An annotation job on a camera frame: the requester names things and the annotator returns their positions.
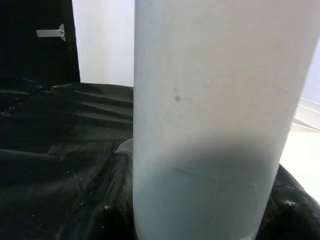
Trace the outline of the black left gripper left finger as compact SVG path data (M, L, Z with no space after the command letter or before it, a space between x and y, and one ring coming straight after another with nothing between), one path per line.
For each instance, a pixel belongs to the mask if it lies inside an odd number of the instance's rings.
M132 138L122 142L108 160L96 197L82 239L135 239Z

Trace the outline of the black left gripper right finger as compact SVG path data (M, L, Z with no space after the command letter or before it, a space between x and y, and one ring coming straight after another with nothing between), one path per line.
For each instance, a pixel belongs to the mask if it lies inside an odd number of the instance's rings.
M258 240L318 240L320 205L279 165Z

